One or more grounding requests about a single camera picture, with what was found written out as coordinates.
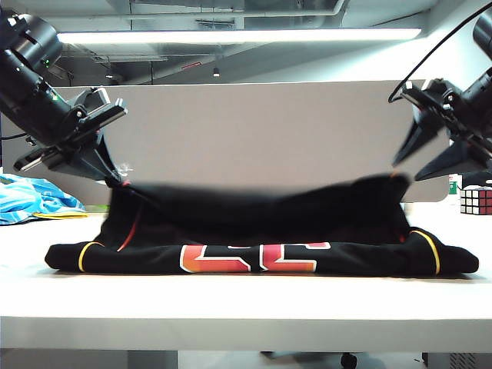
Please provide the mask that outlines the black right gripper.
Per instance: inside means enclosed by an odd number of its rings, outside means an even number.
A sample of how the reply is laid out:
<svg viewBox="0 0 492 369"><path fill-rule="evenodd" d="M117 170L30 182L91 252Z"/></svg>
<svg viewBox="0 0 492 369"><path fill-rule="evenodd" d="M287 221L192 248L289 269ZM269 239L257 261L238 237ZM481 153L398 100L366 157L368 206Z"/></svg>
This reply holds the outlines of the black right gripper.
<svg viewBox="0 0 492 369"><path fill-rule="evenodd" d="M414 176L423 181L491 168L491 80L477 79L461 91L447 80L433 79L420 89L407 81L401 98L413 108L413 120L393 166L447 131L452 144Z"/></svg>

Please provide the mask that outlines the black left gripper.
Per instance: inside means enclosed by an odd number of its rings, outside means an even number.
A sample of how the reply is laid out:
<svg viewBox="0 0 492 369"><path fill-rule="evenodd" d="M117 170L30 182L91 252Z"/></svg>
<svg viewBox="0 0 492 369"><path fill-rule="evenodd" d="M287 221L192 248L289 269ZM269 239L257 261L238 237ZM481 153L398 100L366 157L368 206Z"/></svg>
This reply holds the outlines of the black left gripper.
<svg viewBox="0 0 492 369"><path fill-rule="evenodd" d="M36 146L13 164L27 171L39 164L52 171L120 185L121 175L105 143L103 127L125 116L122 99L23 98L13 101L13 123Z"/></svg>

